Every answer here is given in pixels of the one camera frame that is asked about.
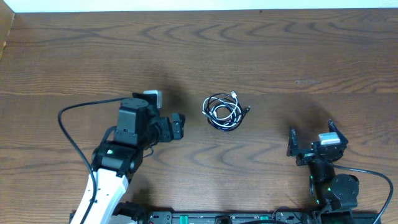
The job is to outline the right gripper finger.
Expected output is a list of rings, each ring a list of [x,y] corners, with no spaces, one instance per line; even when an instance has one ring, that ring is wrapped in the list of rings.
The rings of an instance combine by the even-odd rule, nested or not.
[[[336,127],[335,123],[331,119],[328,120],[328,129],[330,133],[337,134],[342,144],[348,144],[348,139],[340,132],[340,130]]]
[[[299,152],[299,142],[293,127],[289,128],[289,142],[287,146],[287,156],[296,156]]]

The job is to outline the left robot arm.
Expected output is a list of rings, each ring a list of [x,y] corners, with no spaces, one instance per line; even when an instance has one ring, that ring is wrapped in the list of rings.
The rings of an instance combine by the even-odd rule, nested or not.
[[[161,117],[154,94],[121,98],[118,123],[108,128],[92,155],[83,198],[72,223],[109,223],[144,151],[183,138],[185,116]]]

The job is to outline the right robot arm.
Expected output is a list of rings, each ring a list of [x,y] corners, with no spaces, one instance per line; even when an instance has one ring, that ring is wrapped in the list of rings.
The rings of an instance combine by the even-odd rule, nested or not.
[[[353,223],[352,209],[358,206],[359,180],[354,175],[336,174],[334,162],[343,157],[348,139],[334,122],[327,133],[318,135],[310,148],[301,148],[294,128],[289,128],[287,156],[310,170],[309,188],[317,208],[303,213],[302,223]]]

